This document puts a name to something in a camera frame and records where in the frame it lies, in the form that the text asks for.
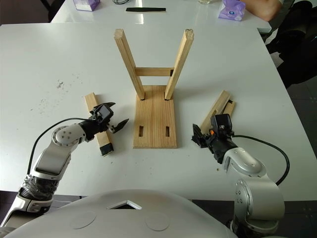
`black cable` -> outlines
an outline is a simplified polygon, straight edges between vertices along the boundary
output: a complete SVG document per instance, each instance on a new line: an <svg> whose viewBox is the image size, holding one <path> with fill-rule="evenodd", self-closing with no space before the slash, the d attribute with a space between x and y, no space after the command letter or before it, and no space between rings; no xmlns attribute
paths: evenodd
<svg viewBox="0 0 317 238"><path fill-rule="evenodd" d="M112 0L115 4L117 5L121 5L121 4L125 4L127 2L129 2L130 0Z"/></svg>
<svg viewBox="0 0 317 238"><path fill-rule="evenodd" d="M274 149L276 149L279 152L281 152L281 154L284 156L284 158L286 160L286 169L285 169L285 172L282 175L282 177L276 182L276 185L280 185L284 181L284 179L286 178L286 176L288 175L288 172L289 172L289 159L288 159L287 154L284 151L282 151L282 149L280 149L276 145L268 143L268 142L266 142L264 140L256 139L254 137L247 136L247 135L233 135L232 137L242 137L242 138L247 138L247 139L250 139L250 140L255 140L257 142L260 142L260 143L263 143L263 144L268 145L270 147L273 147Z"/></svg>
<svg viewBox="0 0 317 238"><path fill-rule="evenodd" d="M49 128L47 128L47 129L36 139L36 141L34 142L34 145L33 145L33 148L32 148L32 152L31 152L31 156L30 156L30 161L29 161L29 166L28 166L27 175L30 174L31 166L32 166L32 161L33 161L33 155L34 155L34 151L35 151L35 147L36 147L37 143L39 142L39 140L41 139L41 137L42 137L46 132L48 132L50 129L52 129L54 126L57 126L58 124L61 124L62 122L68 121L68 120L89 120L89 119L83 119L83 118L67 118L67 119L61 120L61 121L55 123L54 125L50 126Z"/></svg>

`wooden block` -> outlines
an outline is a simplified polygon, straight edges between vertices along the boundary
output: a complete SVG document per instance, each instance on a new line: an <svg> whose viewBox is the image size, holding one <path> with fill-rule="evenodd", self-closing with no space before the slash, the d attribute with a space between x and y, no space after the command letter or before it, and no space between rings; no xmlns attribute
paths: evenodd
<svg viewBox="0 0 317 238"><path fill-rule="evenodd" d="M173 71L174 68L135 68L137 76L172 76Z"/></svg>
<svg viewBox="0 0 317 238"><path fill-rule="evenodd" d="M123 29L116 29L114 33L114 40L118 46L121 53L123 62L128 70L130 78L132 80L133 86L137 95L141 100L144 99L144 89L142 87L142 82L139 76L135 72L135 63L128 45L127 39L125 37Z"/></svg>
<svg viewBox="0 0 317 238"><path fill-rule="evenodd" d="M231 117L235 105L236 102L229 100L226 104L226 107L223 110L223 114L229 114L229 116Z"/></svg>
<svg viewBox="0 0 317 238"><path fill-rule="evenodd" d="M177 53L175 64L174 64L173 75L169 78L169 81L166 86L166 90L165 90L166 100L170 100L173 95L177 80L179 78L180 72L182 71L182 68L184 66L185 60L189 53L190 47L192 46L193 40L194 40L194 31L192 29L186 29L179 45L178 53Z"/></svg>
<svg viewBox="0 0 317 238"><path fill-rule="evenodd" d="M85 101L86 101L87 108L88 108L89 112L93 109L93 107L99 105L94 93L90 93L90 94L86 95ZM97 137L97 141L99 143L99 148L100 148L102 156L106 156L106 155L110 154L113 151L113 145L112 145L112 142L110 140L109 132L104 131L101 133L97 133L96 137Z"/></svg>
<svg viewBox="0 0 317 238"><path fill-rule="evenodd" d="M203 134L208 133L209 129L211 129L211 117L214 115L222 114L224 107L229 101L229 98L230 98L230 94L228 92L223 90L220 93L218 99L215 101L208 115L206 116L206 118L204 119L203 123L200 126L200 129Z"/></svg>
<svg viewBox="0 0 317 238"><path fill-rule="evenodd" d="M133 148L176 148L174 101L164 99L165 86L143 86L136 99Z"/></svg>

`white table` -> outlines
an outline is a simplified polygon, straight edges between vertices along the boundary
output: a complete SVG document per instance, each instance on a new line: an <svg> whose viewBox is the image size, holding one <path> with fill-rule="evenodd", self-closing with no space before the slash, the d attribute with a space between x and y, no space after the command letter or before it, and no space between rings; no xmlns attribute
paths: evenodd
<svg viewBox="0 0 317 238"><path fill-rule="evenodd" d="M112 0L102 0L93 12L77 11L73 0L66 0L53 19L56 22L101 22L116 23L125 27L131 24L155 26L177 22L184 28L193 28L201 24L248 26L258 28L260 32L271 30L268 22L246 11L241 22L218 19L221 1L200 4L198 0L131 0L123 5L116 5ZM126 12L127 7L165 7L166 12Z"/></svg>
<svg viewBox="0 0 317 238"><path fill-rule="evenodd" d="M136 65L172 66L183 30L177 25L126 28ZM279 186L285 200L316 200L317 160L257 30L202 25L194 32L174 92L179 148L132 149L135 90L113 39L113 25L1 26L0 190L17 191L37 136L62 119L87 117L83 96L95 92L100 102L116 102L113 124L130 121L113 135L115 152L106 157L96 141L81 144L57 194L146 188L191 199L231 200L222 166L208 149L191 141L192 123L200 124L221 90L227 90L237 102L232 115L236 134L266 140L288 154L290 173ZM164 85L168 78L142 80ZM35 159L48 146L51 133L40 140ZM247 139L234 142L265 163L272 180L284 173L279 152Z"/></svg>

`dark floor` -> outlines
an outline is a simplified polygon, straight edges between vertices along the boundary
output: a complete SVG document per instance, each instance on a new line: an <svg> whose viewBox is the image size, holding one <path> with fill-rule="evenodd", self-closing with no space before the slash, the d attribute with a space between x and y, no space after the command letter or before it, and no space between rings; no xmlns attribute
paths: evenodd
<svg viewBox="0 0 317 238"><path fill-rule="evenodd" d="M0 191L0 222L10 208L15 192ZM80 199L79 196L55 195L49 212L70 202ZM233 216L233 202L193 200L204 211L225 224ZM285 216L280 221L275 234L287 238L317 237L317 201L285 202Z"/></svg>
<svg viewBox="0 0 317 238"><path fill-rule="evenodd" d="M0 0L0 25L40 23L48 21L48 12L39 0ZM317 156L317 77L288 89L289 96L301 119ZM16 193L0 191L0 221L10 208ZM50 211L80 199L78 196L55 195ZM233 202L199 201L198 206L225 223L232 218ZM284 219L276 235L289 238L317 237L317 201L286 202Z"/></svg>

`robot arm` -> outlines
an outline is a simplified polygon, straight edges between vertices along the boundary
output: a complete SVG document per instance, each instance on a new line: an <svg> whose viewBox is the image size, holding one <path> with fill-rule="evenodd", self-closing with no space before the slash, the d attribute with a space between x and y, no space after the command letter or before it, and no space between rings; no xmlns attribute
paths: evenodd
<svg viewBox="0 0 317 238"><path fill-rule="evenodd" d="M83 141L91 141L98 132L110 130L116 133L121 130L128 119L120 122L117 127L109 125L114 103L104 103L93 108L91 117L78 124L61 126L52 134L52 140L35 162L31 172L24 179L24 183L5 216L1 227L7 225L15 213L30 213L42 215L47 212L53 202L59 181L70 162L71 153Z"/></svg>
<svg viewBox="0 0 317 238"><path fill-rule="evenodd" d="M228 114L211 118L213 130L203 135L193 125L192 140L208 147L223 164L234 191L234 218L231 230L238 237L263 237L273 234L284 216L284 200L277 185L269 179L265 165L231 140L234 134Z"/></svg>

